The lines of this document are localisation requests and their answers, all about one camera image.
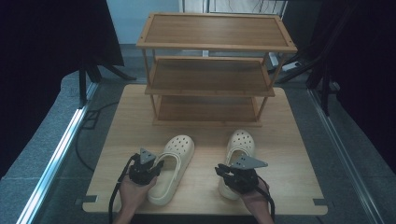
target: wooden shoe rack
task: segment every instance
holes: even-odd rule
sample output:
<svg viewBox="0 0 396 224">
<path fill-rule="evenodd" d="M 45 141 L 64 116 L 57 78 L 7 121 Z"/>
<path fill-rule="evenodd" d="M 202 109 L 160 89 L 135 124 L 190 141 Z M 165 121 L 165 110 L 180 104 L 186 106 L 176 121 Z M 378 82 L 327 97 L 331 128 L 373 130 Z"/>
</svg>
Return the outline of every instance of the wooden shoe rack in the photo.
<svg viewBox="0 0 396 224">
<path fill-rule="evenodd" d="M 151 13 L 136 46 L 142 49 L 145 94 L 158 125 L 262 126 L 281 65 L 297 51 L 277 15 L 250 14 Z M 262 57 L 157 56 L 156 49 L 262 52 Z M 282 53 L 271 76 L 265 66 L 269 52 Z"/>
</svg>

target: wooden table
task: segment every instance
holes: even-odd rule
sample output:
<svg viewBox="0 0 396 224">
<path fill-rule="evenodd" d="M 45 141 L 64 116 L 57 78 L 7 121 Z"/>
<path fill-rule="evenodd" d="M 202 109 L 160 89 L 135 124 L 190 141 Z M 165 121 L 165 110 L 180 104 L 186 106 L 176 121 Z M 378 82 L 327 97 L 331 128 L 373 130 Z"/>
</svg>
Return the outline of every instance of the wooden table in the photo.
<svg viewBox="0 0 396 224">
<path fill-rule="evenodd" d="M 240 200 L 234 202 L 219 195 L 220 177 L 214 169 L 224 163 L 228 139 L 241 127 L 154 126 L 145 88 L 146 85 L 125 87 L 87 191 L 87 196 L 96 200 L 84 203 L 83 209 L 107 212 L 117 178 L 139 148 L 159 154 L 172 137 L 186 134 L 195 143 L 195 153 L 173 200 L 165 206 L 145 202 L 137 213 L 248 215 Z M 254 138 L 257 158 L 269 164 L 257 172 L 271 186 L 277 214 L 324 215 L 327 206 L 314 203 L 315 199 L 323 200 L 323 195 L 287 97 L 282 89 L 274 90 L 276 97 L 268 100 L 262 113 L 262 127 L 243 128 Z M 117 196 L 114 210 L 119 209 Z"/>
</svg>

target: croc shoe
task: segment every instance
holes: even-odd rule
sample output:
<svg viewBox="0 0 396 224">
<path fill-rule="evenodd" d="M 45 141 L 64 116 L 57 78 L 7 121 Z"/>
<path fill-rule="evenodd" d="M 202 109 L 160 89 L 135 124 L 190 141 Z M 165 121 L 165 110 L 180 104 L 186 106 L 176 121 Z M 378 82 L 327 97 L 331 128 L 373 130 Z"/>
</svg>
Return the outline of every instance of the croc shoe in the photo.
<svg viewBox="0 0 396 224">
<path fill-rule="evenodd" d="M 248 155 L 254 158 L 254 149 L 254 140 L 250 133 L 245 130 L 236 130 L 228 141 L 227 156 L 224 164 L 230 166 L 231 162 L 235 161 L 241 155 Z M 234 193 L 225 185 L 223 178 L 219 182 L 219 193 L 231 200 L 237 200 L 239 198 L 238 194 Z"/>
<path fill-rule="evenodd" d="M 166 144 L 163 153 L 154 162 L 154 166 L 159 161 L 164 161 L 164 164 L 157 184 L 148 192 L 151 203 L 165 205 L 172 200 L 193 154 L 194 142 L 187 135 L 178 135 Z"/>
</svg>

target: human hand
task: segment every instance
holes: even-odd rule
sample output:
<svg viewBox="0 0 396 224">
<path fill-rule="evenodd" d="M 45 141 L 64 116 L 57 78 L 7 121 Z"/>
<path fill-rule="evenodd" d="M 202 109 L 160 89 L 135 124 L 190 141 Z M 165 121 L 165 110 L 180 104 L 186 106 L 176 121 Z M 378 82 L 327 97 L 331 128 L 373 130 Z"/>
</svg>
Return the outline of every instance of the human hand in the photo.
<svg viewBox="0 0 396 224">
<path fill-rule="evenodd" d="M 157 176 L 148 185 L 140 186 L 126 175 L 120 185 L 121 209 L 113 223 L 130 223 L 134 212 L 146 200 L 149 190 L 156 183 Z"/>
<path fill-rule="evenodd" d="M 259 188 L 268 193 L 270 187 L 261 178 L 259 178 Z M 244 202 L 247 210 L 257 219 L 259 223 L 274 223 L 269 212 L 267 200 L 259 192 L 257 192 L 257 190 L 241 194 L 241 199 Z"/>
</svg>

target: aluminum rail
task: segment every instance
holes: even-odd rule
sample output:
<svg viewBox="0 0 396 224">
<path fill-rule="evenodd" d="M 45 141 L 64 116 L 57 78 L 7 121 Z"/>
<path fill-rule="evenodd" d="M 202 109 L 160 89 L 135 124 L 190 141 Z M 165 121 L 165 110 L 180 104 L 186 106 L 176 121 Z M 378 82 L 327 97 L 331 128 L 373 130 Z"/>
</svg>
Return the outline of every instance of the aluminum rail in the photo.
<svg viewBox="0 0 396 224">
<path fill-rule="evenodd" d="M 332 140 L 332 144 L 334 146 L 335 151 L 344 166 L 347 176 L 349 177 L 353 188 L 356 190 L 356 193 L 361 201 L 361 205 L 366 213 L 366 216 L 370 220 L 370 223 L 380 224 L 385 223 L 382 219 L 381 215 L 379 214 L 378 208 L 375 204 L 373 196 L 367 189 L 361 174 L 359 173 L 358 169 L 355 167 L 352 159 L 350 159 L 347 150 L 338 135 L 338 132 L 332 125 L 331 119 L 325 115 L 321 106 L 318 94 L 316 91 L 312 91 L 308 89 L 308 94 L 311 97 L 315 108 L 319 114 L 320 120 L 323 123 L 323 126 L 326 129 L 327 134 L 330 136 Z"/>
<path fill-rule="evenodd" d="M 98 84 L 92 83 L 87 89 L 87 97 L 91 99 L 96 92 Z M 50 186 L 55 178 L 59 167 L 64 160 L 64 156 L 69 149 L 71 142 L 75 134 L 77 133 L 78 126 L 82 122 L 89 105 L 90 101 L 85 104 L 81 109 L 76 110 L 73 118 L 71 119 L 69 125 L 67 126 L 64 135 L 61 138 L 58 146 L 56 147 L 54 153 L 52 154 L 51 159 L 47 165 L 47 168 L 44 170 L 43 175 L 40 177 L 37 185 L 35 186 L 35 190 L 30 196 L 29 201 L 25 205 L 21 215 L 17 221 L 17 224 L 20 223 L 32 223 L 35 219 L 35 214 L 40 208 L 41 204 L 44 201 L 48 191 L 50 190 Z"/>
</svg>

